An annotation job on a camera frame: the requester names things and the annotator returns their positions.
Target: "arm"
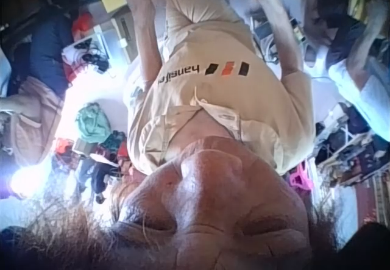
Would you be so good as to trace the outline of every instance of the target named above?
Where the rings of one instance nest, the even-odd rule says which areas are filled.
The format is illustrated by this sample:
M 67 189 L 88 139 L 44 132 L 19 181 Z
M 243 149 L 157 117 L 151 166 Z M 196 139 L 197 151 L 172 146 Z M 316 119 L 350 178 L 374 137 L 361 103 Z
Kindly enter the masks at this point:
M 150 86 L 162 66 L 154 26 L 155 7 L 152 0 L 127 0 L 134 18 L 135 37 L 141 60 L 141 75 Z
M 274 34 L 282 78 L 303 70 L 303 59 L 281 0 L 258 0 Z
M 367 27 L 362 36 L 352 46 L 351 53 L 346 61 L 347 71 L 360 91 L 370 77 L 364 67 L 367 63 L 370 48 L 386 22 L 388 7 L 385 1 L 375 0 L 369 4 L 368 12 Z
M 138 53 L 141 60 L 141 75 L 147 85 L 151 85 L 157 78 L 162 66 L 160 51 L 158 50 L 154 20 L 144 26 L 135 25 L 135 37 Z

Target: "beige shirt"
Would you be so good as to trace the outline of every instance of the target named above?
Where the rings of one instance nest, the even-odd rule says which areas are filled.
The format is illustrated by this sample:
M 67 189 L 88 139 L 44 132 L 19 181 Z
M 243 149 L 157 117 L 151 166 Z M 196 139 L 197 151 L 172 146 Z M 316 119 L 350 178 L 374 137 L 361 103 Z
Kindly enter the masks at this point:
M 163 164 L 170 141 L 202 109 L 279 174 L 313 149 L 310 78 L 298 72 L 278 80 L 227 32 L 196 29 L 150 88 L 130 94 L 128 148 L 145 174 Z
M 16 163 L 20 166 L 36 165 L 49 153 L 55 131 L 61 120 L 63 101 L 44 83 L 33 77 L 19 89 L 19 94 L 38 99 L 40 121 L 13 114 L 11 117 L 10 141 Z

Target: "white cloth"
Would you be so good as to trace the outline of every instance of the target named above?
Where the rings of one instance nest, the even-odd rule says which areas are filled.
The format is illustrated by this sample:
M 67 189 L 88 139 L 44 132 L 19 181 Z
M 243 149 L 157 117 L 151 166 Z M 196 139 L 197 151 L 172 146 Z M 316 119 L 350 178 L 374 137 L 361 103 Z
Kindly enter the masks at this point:
M 346 59 L 329 68 L 329 77 L 337 84 L 340 94 L 353 104 L 371 129 L 386 141 L 390 141 L 390 97 L 386 87 L 387 82 L 381 80 L 386 74 L 385 68 L 377 66 L 369 60 L 370 78 L 361 91 L 351 79 L 346 65 Z

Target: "elderly man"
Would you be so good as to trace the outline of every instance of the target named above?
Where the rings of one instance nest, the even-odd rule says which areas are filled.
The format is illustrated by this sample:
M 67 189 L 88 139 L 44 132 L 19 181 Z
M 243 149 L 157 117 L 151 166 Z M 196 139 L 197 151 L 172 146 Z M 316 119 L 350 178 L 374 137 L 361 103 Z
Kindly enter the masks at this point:
M 244 144 L 280 175 L 311 152 L 311 83 L 281 0 L 258 0 L 274 33 L 281 80 L 256 56 L 248 26 L 224 0 L 166 0 L 164 65 L 152 0 L 127 2 L 144 83 L 127 102 L 136 169 L 151 174 L 210 136 Z

